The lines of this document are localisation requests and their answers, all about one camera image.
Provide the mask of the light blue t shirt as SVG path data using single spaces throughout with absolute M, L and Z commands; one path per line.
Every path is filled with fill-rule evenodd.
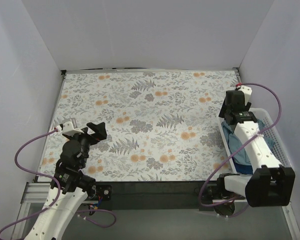
M 226 123 L 225 120 L 221 123 L 221 126 L 222 126 L 222 130 L 223 130 L 223 133 L 225 136 L 225 140 L 228 144 L 228 148 L 229 148 L 230 152 L 233 153 L 236 150 L 238 150 L 239 147 L 242 146 L 242 143 L 238 139 L 238 137 L 234 134 L 232 128 L 230 127 L 230 125 L 228 125 Z M 267 146 L 269 147 L 269 149 L 272 150 L 273 147 L 275 146 L 275 141 L 266 136 L 264 137 L 264 140 L 267 143 Z M 244 149 L 241 150 L 239 153 L 237 153 L 233 157 L 233 161 L 234 161 L 234 163 L 242 165 L 242 166 L 251 166 L 252 165 L 251 161 Z

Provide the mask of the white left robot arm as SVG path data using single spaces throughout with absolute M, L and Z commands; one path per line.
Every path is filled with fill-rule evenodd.
M 60 240 L 79 206 L 97 194 L 96 180 L 82 170 L 91 146 L 107 138 L 106 124 L 89 122 L 79 129 L 69 120 L 61 125 L 61 132 L 68 141 L 56 163 L 43 212 L 25 237 L 27 240 Z

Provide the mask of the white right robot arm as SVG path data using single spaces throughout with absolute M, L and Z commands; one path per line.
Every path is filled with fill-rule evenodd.
M 260 133 L 258 120 L 250 111 L 252 90 L 244 87 L 228 90 L 219 117 L 224 119 L 238 137 L 250 160 L 251 175 L 221 174 L 216 186 L 217 195 L 227 199 L 233 193 L 246 198 L 251 207 L 287 206 L 290 202 L 295 172 L 284 167 L 268 147 Z

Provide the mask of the white plastic laundry basket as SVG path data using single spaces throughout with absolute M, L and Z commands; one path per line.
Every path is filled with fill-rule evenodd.
M 265 109 L 252 107 L 252 108 L 250 108 L 250 111 L 254 113 L 254 115 L 256 116 L 257 119 L 261 120 L 264 123 L 265 127 L 269 127 L 270 125 L 273 124 L 273 120 L 271 119 L 269 113 Z M 225 134 L 224 134 L 224 131 L 222 128 L 222 122 L 224 121 L 224 119 L 218 117 L 218 115 L 216 116 L 216 119 L 217 119 L 217 124 L 219 127 L 219 131 L 220 131 L 220 134 L 222 137 L 222 141 L 223 141 L 223 144 L 225 147 L 226 154 L 227 154 L 227 156 L 230 156 L 231 152 L 229 150 L 228 143 L 226 141 Z M 290 158 L 286 153 L 286 148 L 284 146 L 284 143 L 283 143 L 276 127 L 274 126 L 273 128 L 265 131 L 263 133 L 263 135 L 265 138 L 270 138 L 271 140 L 274 141 L 274 146 L 271 149 L 271 152 L 273 153 L 273 155 L 281 162 L 281 164 L 284 167 L 291 167 L 292 165 L 290 162 Z

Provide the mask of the floral patterned table cloth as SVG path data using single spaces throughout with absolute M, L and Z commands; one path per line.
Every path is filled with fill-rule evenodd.
M 218 126 L 228 71 L 68 73 L 53 122 L 105 123 L 83 172 L 97 181 L 195 181 L 231 170 Z

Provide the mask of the dark blue t shirt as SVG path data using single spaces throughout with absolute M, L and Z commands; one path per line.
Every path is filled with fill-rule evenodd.
M 242 165 L 239 163 L 234 162 L 235 170 L 244 175 L 252 175 L 253 174 L 253 168 L 251 165 Z

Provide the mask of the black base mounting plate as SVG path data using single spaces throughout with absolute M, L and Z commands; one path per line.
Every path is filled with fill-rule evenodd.
M 98 182 L 94 196 L 85 203 L 106 210 L 177 210 L 196 209 L 202 212 L 232 216 L 235 202 L 219 206 L 199 205 L 198 197 L 204 181 L 113 181 Z

